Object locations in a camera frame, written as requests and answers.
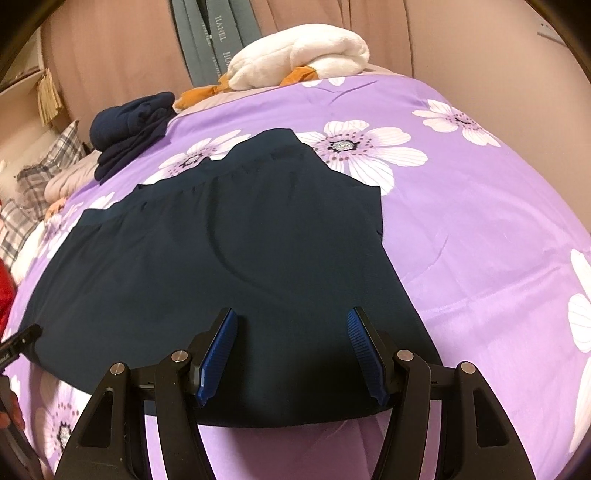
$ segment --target bed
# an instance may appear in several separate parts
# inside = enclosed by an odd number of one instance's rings
[[[405,76],[362,75],[281,87],[174,119],[167,137],[103,185],[67,202],[21,283],[5,337],[85,209],[290,128],[329,167],[382,192],[384,248],[445,365],[474,362],[513,422],[538,480],[552,480],[591,420],[591,238],[560,196],[493,133]],[[363,132],[373,150],[347,134]],[[7,369],[26,433],[56,468],[89,399],[26,358]],[[421,478],[433,477],[437,407]],[[220,480],[369,479],[389,419],[285,429],[200,427]],[[155,418],[153,478],[164,480]]]

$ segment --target black clamp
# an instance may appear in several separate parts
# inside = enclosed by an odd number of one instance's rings
[[[31,325],[0,345],[0,413],[12,414],[10,380],[4,370],[40,336],[41,327]],[[43,480],[37,452],[14,423],[0,430],[0,470],[18,479]]]
[[[473,364],[430,365],[377,332],[360,308],[351,310],[347,327],[370,395],[393,407],[372,480],[418,480],[431,400],[442,401],[436,480],[535,480],[509,418]],[[145,400],[156,403],[168,480],[215,480],[193,412],[215,395],[237,331],[236,315],[223,309],[208,332],[159,364],[112,365],[74,428],[55,480],[152,480]]]

